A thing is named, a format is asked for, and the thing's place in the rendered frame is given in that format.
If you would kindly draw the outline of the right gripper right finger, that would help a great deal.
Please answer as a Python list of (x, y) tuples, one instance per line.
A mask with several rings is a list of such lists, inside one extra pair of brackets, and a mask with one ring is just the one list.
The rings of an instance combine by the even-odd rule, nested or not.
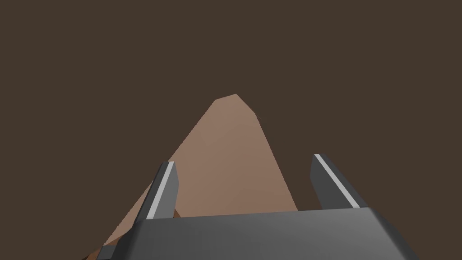
[(368, 207), (358, 191), (326, 154), (313, 155), (310, 180), (322, 209)]

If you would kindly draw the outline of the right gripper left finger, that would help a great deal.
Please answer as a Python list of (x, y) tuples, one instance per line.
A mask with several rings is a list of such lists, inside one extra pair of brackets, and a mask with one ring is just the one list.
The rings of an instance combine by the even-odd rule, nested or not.
[(179, 189), (174, 161), (163, 162), (147, 192), (135, 222), (147, 219), (173, 218)]

